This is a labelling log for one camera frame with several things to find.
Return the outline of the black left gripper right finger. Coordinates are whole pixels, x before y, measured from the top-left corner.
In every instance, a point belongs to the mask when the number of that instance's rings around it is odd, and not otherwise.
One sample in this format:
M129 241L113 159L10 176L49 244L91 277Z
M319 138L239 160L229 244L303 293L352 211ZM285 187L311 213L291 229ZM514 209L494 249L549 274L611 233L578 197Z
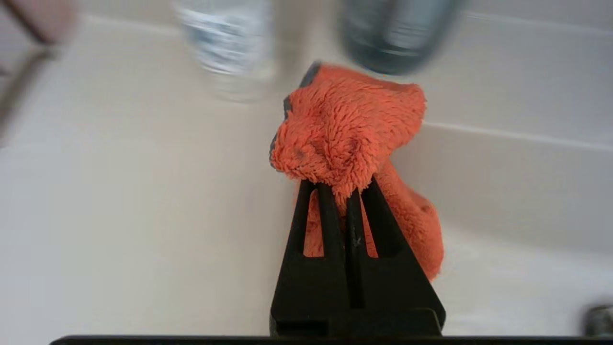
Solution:
M445 312L376 179L348 199L344 240L353 308Z

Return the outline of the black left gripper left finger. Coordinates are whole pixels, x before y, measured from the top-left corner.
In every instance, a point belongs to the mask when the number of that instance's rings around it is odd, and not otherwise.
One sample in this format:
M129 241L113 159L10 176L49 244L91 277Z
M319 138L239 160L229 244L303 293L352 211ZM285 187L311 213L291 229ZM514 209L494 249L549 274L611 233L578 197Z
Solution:
M310 199L319 197L322 257L304 255ZM270 308L270 334L329 336L331 321L350 308L344 237L330 186L300 183L287 245Z

